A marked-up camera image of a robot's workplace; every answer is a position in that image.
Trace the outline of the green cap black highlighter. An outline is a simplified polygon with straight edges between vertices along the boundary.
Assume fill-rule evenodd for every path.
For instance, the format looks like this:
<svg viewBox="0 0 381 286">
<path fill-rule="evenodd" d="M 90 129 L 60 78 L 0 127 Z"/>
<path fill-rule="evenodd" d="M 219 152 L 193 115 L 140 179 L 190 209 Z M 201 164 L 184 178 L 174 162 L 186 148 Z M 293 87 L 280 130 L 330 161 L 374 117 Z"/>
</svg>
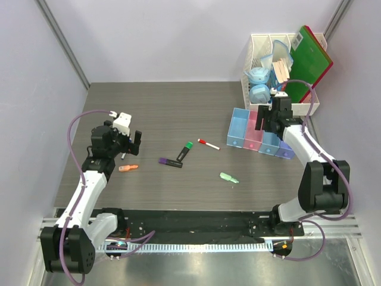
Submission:
<svg viewBox="0 0 381 286">
<path fill-rule="evenodd" d="M 182 162 L 183 159 L 185 158 L 185 156 L 186 156 L 187 153 L 191 150 L 192 147 L 193 147 L 193 143 L 189 141 L 189 142 L 183 147 L 183 149 L 181 150 L 180 154 L 177 156 L 176 160 L 177 160 L 178 162 Z"/>
</svg>

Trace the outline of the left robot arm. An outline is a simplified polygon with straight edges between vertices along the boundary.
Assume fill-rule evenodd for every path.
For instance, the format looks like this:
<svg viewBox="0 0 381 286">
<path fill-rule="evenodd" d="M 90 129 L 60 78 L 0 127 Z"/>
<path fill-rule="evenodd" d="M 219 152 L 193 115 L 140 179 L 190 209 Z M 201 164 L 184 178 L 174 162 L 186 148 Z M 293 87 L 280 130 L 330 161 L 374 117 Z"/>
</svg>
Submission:
<svg viewBox="0 0 381 286">
<path fill-rule="evenodd" d="M 119 238 L 126 233 L 122 209 L 102 209 L 94 221 L 90 216 L 115 169 L 115 158 L 139 153 L 142 133 L 137 130 L 134 140 L 130 140 L 131 119 L 131 115 L 120 113 L 116 119 L 92 129 L 78 186 L 55 225 L 43 228 L 40 234 L 48 272 L 87 274 L 95 262 L 95 250 L 107 236 Z"/>
</svg>

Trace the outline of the pink drawer box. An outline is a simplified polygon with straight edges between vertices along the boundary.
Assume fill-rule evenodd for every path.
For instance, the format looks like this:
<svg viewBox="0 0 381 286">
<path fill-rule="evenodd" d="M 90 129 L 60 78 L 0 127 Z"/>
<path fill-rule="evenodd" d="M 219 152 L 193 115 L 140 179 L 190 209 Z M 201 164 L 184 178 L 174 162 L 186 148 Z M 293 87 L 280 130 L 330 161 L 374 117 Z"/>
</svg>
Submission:
<svg viewBox="0 0 381 286">
<path fill-rule="evenodd" d="M 248 117 L 248 123 L 246 126 L 245 139 L 243 147 L 248 150 L 258 151 L 261 147 L 263 140 L 262 130 L 256 130 L 257 112 L 250 111 Z"/>
</svg>

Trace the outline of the red cap whiteboard marker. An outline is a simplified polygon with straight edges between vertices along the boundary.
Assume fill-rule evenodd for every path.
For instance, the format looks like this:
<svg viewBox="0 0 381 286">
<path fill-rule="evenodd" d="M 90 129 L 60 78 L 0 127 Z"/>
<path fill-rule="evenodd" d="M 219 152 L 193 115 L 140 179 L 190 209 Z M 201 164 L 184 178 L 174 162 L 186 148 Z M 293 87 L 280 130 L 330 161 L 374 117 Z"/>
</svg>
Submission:
<svg viewBox="0 0 381 286">
<path fill-rule="evenodd" d="M 213 149 L 215 149 L 215 150 L 220 150 L 220 147 L 215 146 L 215 145 L 213 145 L 213 144 L 210 144 L 209 142 L 207 142 L 207 141 L 205 141 L 205 140 L 203 140 L 203 139 L 201 139 L 201 138 L 198 138 L 198 142 L 199 142 L 200 144 L 203 144 L 203 145 L 206 145 L 206 146 L 208 146 L 208 147 L 211 147 L 211 148 L 213 148 Z"/>
</svg>

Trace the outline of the purple drawer box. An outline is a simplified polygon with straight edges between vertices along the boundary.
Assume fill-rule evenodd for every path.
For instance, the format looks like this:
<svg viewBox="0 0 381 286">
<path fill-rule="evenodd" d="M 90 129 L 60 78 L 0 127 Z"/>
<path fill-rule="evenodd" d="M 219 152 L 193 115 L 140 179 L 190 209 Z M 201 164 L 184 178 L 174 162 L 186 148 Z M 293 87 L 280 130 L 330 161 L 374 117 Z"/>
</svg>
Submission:
<svg viewBox="0 0 381 286">
<path fill-rule="evenodd" d="M 279 149 L 276 152 L 275 156 L 285 159 L 293 159 L 295 153 L 288 144 L 286 144 L 284 141 L 280 141 Z"/>
</svg>

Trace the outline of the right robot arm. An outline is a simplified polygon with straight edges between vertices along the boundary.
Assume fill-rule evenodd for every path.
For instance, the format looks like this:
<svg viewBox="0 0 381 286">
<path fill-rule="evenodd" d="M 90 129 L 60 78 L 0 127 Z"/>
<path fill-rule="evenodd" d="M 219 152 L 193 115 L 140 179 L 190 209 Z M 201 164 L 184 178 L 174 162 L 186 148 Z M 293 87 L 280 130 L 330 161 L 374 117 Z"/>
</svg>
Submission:
<svg viewBox="0 0 381 286">
<path fill-rule="evenodd" d="M 350 166 L 336 160 L 311 136 L 303 119 L 293 115 L 289 97 L 275 97 L 271 105 L 260 105 L 255 128 L 275 134 L 288 144 L 304 167 L 298 195 L 273 207 L 268 226 L 275 235 L 286 235 L 301 220 L 313 215 L 331 220 L 326 212 L 352 210 Z"/>
</svg>

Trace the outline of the light blue drawer box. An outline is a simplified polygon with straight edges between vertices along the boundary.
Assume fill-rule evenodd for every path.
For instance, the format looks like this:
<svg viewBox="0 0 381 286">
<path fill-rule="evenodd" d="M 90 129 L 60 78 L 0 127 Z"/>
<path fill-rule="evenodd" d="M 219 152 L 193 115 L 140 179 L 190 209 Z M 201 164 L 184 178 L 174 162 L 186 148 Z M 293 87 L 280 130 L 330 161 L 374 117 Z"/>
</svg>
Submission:
<svg viewBox="0 0 381 286">
<path fill-rule="evenodd" d="M 233 109 L 233 114 L 227 133 L 227 145 L 237 148 L 243 147 L 248 119 L 249 110 L 241 108 Z"/>
</svg>

